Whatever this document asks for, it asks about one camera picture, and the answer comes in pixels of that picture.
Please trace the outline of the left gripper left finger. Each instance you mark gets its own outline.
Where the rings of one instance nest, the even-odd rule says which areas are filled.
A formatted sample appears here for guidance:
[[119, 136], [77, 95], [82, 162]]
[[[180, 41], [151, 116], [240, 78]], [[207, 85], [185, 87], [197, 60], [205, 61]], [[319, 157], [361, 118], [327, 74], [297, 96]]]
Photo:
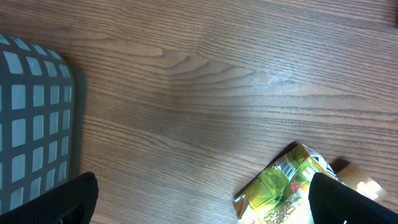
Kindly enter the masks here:
[[98, 195], [95, 174], [85, 172], [1, 215], [1, 224], [89, 224]]

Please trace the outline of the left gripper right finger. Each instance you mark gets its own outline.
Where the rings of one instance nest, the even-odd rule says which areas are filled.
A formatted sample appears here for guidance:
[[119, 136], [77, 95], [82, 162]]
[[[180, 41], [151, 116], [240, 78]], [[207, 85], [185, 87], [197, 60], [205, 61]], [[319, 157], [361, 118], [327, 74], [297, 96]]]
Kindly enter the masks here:
[[397, 214], [317, 172], [308, 195], [315, 224], [397, 224]]

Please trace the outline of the white tube with gold cap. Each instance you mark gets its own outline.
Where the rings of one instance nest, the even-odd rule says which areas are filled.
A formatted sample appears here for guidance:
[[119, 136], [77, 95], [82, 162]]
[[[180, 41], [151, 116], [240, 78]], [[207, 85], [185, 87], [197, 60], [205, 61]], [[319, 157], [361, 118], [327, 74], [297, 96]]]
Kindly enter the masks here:
[[336, 176], [346, 186], [375, 202], [381, 202], [388, 195], [365, 170], [353, 162], [337, 172]]

